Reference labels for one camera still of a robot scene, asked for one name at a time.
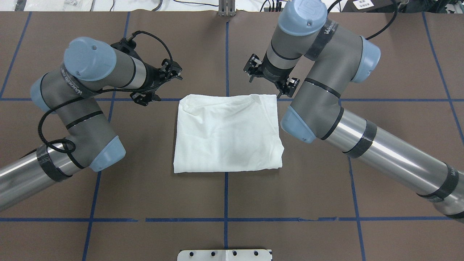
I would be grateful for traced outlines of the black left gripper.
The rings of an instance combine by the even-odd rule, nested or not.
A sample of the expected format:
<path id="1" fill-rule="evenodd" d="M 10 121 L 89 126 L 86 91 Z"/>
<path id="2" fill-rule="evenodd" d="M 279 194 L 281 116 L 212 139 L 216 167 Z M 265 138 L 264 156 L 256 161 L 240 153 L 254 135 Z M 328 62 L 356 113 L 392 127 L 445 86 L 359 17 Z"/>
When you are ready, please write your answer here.
<path id="1" fill-rule="evenodd" d="M 182 68 L 176 61 L 163 60 L 161 68 L 155 68 L 149 64 L 144 64 L 146 69 L 146 79 L 144 81 L 144 92 L 132 92 L 130 98 L 136 104 L 148 106 L 151 102 L 160 102 L 161 98 L 155 91 L 164 83 L 171 79 L 183 80 Z"/>

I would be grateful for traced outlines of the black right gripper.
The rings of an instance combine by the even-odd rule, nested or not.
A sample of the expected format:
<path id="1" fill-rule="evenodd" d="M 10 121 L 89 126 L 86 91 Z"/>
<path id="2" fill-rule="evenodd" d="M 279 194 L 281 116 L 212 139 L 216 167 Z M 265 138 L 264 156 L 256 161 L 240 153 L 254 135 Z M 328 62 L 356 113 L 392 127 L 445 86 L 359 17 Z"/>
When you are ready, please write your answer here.
<path id="1" fill-rule="evenodd" d="M 300 83 L 300 79 L 288 78 L 289 74 L 292 72 L 292 68 L 280 69 L 274 66 L 269 61 L 267 54 L 262 61 L 256 54 L 252 54 L 245 64 L 243 71 L 248 74 L 250 78 L 249 83 L 255 78 L 261 78 L 262 74 L 265 79 L 277 82 L 277 89 L 279 91 L 277 95 L 278 99 L 283 95 L 292 98 Z"/>

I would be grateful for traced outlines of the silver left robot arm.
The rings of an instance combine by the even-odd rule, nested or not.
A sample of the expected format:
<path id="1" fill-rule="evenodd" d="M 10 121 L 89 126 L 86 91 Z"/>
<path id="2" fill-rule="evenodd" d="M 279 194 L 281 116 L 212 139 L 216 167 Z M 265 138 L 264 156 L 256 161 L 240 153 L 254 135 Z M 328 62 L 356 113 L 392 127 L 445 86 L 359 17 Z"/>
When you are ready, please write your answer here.
<path id="1" fill-rule="evenodd" d="M 44 112 L 38 124 L 42 144 L 1 169 L 1 210 L 87 167 L 99 172 L 125 157 L 95 96 L 123 91 L 136 104 L 147 106 L 160 101 L 159 87 L 182 79 L 182 68 L 171 53 L 160 68 L 141 59 L 134 42 L 139 34 L 111 45 L 78 37 L 66 48 L 60 67 L 33 84 L 30 97 Z"/>

